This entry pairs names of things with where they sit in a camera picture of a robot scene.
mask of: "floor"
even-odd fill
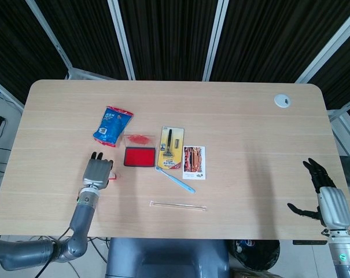
[[[5,102],[0,100],[0,105],[7,105]],[[4,137],[9,142],[5,142],[2,147],[11,148],[12,141],[14,140],[17,125],[19,123],[20,115],[10,106],[1,108],[1,111],[8,109],[8,119],[15,119],[10,122],[12,126],[11,132],[4,134]],[[0,154],[0,161],[7,162],[9,154]],[[30,236],[2,236],[1,239],[15,242],[17,240],[36,240],[37,237]],[[96,239],[94,241],[102,255],[106,258],[107,246],[106,243]],[[231,267],[240,267],[240,264],[234,258],[230,258]],[[71,262],[71,264],[59,264],[52,263],[42,274],[42,278],[47,277],[104,277],[105,274],[105,263],[99,257],[96,250],[89,243],[88,250],[84,256]],[[17,270],[13,272],[7,272],[0,266],[0,278],[29,278],[35,277],[41,267]],[[270,272],[276,275],[280,275],[285,278],[331,278],[336,277],[334,266],[331,261],[328,245],[325,246],[294,246],[291,240],[281,240],[281,253],[280,258],[276,265],[270,269]]]

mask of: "robotic hand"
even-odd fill
[[[83,175],[75,212],[69,228],[73,235],[66,240],[35,240],[31,242],[5,242],[0,240],[0,264],[5,270],[17,270],[68,262],[81,257],[87,250],[87,233],[93,220],[99,190],[108,185],[113,161],[102,160],[103,153],[93,152]]]
[[[326,227],[322,232],[328,236],[329,249],[334,267],[339,278],[350,278],[350,212],[342,190],[338,189],[328,176],[324,167],[313,159],[303,161],[312,177],[315,191],[318,196],[318,210],[300,210],[288,203],[288,207],[300,216],[307,216],[320,220]]]

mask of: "white grommet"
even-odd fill
[[[277,94],[274,98],[277,106],[287,108],[290,106],[290,98],[286,94]]]

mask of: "toothbrush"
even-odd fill
[[[165,171],[163,171],[163,169],[159,166],[156,166],[156,170],[158,172],[161,172],[163,174],[165,174],[167,177],[169,177],[171,180],[173,180],[175,183],[177,183],[178,185],[180,185],[182,188],[185,188],[187,191],[189,191],[190,193],[195,193],[196,191],[191,188],[190,186],[188,186],[187,184],[185,184],[184,182],[182,182],[181,180],[167,174]]]

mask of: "black curtain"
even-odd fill
[[[73,67],[128,79],[107,0],[36,0]]]
[[[217,0],[119,3],[137,80],[202,80]]]
[[[211,81],[295,82],[349,15],[349,0],[231,0]]]
[[[321,89],[327,109],[339,109],[350,101],[350,37],[309,83]]]
[[[0,84],[25,103],[39,79],[64,79],[67,68],[25,1],[0,1]]]

